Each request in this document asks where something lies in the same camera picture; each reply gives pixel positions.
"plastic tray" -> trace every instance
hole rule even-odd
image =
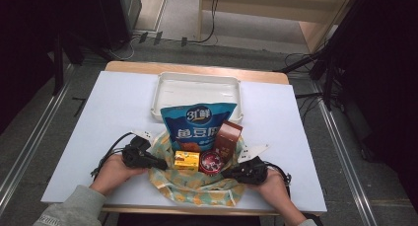
[[[164,72],[159,75],[151,113],[163,120],[160,110],[166,107],[234,103],[237,107],[229,121],[239,123],[244,116],[240,89],[240,80],[235,77]]]

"patterned fabric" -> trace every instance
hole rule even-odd
[[[149,170],[150,182],[160,193],[177,202],[196,205],[235,206],[244,193],[244,185],[232,179],[223,179],[218,174],[206,174],[174,168],[174,152],[167,132],[160,135],[150,149],[157,158],[165,159],[168,168],[165,171],[157,168]],[[237,163],[244,141],[240,138],[237,151],[224,169]]]

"snack package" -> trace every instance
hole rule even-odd
[[[203,152],[212,148],[224,120],[237,104],[216,103],[161,109],[173,150]]]

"gray floor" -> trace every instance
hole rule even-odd
[[[153,45],[153,39],[134,43],[132,61],[155,61],[212,66],[226,66],[253,70],[271,70],[284,67],[286,54],[265,50],[249,50],[224,46],[200,46],[189,44],[181,47],[178,42],[163,40]],[[119,54],[129,54],[129,47]],[[88,54],[83,66],[75,67],[68,90],[38,144],[33,159],[14,191],[0,225],[31,225],[47,207],[39,200],[47,186],[56,164],[77,123],[81,102],[73,98],[87,99],[105,62]],[[291,56],[292,63],[301,56]],[[290,82],[296,94],[311,93],[313,82],[304,73],[292,73]],[[36,97],[20,112],[8,129],[0,136],[1,179],[5,179],[14,161],[25,146],[35,124],[51,99],[53,81],[48,82]],[[379,225],[418,225],[418,216],[408,201],[396,173],[385,164],[368,163],[361,157],[359,145],[345,116],[332,111],[342,133],[349,156],[357,170],[363,188],[369,198]],[[362,225],[353,193],[336,154],[328,128],[319,107],[311,110],[305,123],[306,134],[312,148],[318,177],[323,188],[328,212],[321,216],[325,225]],[[114,225],[117,214],[112,214],[106,225]],[[262,225],[282,225],[280,217],[261,217]]]

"floor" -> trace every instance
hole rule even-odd
[[[170,2],[173,1],[168,0],[165,12],[175,11],[167,9]],[[166,36],[178,34],[179,38],[189,35],[193,38],[192,26],[184,27],[183,32],[164,29],[169,28],[165,25],[175,28],[170,24],[173,22],[175,20],[163,16],[158,26],[159,31],[164,31],[163,35]],[[245,35],[248,35],[248,31],[240,32],[237,30],[239,28],[234,28],[234,34],[240,35],[237,39],[223,39],[231,32],[228,32],[227,24],[217,23],[222,26],[216,29],[216,45],[188,44],[181,47],[179,42],[169,40],[169,37],[163,37],[160,44],[154,45],[155,39],[150,34],[144,42],[132,42],[131,46],[127,45],[114,53],[121,57],[131,55],[130,61],[252,70],[279,69],[298,61],[303,57],[299,53],[307,51],[299,39],[299,31],[292,27],[292,22],[282,23],[283,28],[292,28],[286,30],[294,35],[289,37],[281,34],[278,37],[294,38],[295,41],[293,44],[283,41],[278,45],[279,48],[275,47],[280,50],[268,48],[272,45],[263,42],[265,38],[254,39],[260,45],[243,46],[243,43],[252,42],[243,42],[247,39]],[[7,198],[2,198],[0,225],[31,225],[47,207],[39,200],[77,123],[83,100],[88,99],[99,73],[105,68],[105,62],[101,58],[87,50],[85,55],[86,60],[82,66],[69,65],[66,69],[67,86],[62,96],[50,96],[53,80],[49,81],[0,136],[0,179],[5,181],[0,192],[2,196],[5,191],[12,193]],[[321,82],[312,81],[306,73],[311,66],[309,64],[308,67],[301,67],[289,74],[296,94],[312,93],[321,88]],[[298,100],[299,105],[302,106],[304,101]],[[306,112],[310,102],[317,105]],[[50,111],[49,116],[45,116],[45,110]],[[332,112],[328,112],[322,102],[308,100],[301,108],[301,118],[304,117],[306,135],[328,209],[321,215],[324,225],[418,225],[418,215],[398,182],[396,173],[384,163],[369,163],[362,158],[360,145],[340,109],[333,108]],[[39,130],[39,135],[33,135],[34,130]],[[11,178],[17,180],[17,183],[4,188],[4,183]],[[115,225],[116,220],[117,214],[112,213],[104,225]],[[282,225],[281,218],[275,216],[260,217],[260,221],[263,226]]]

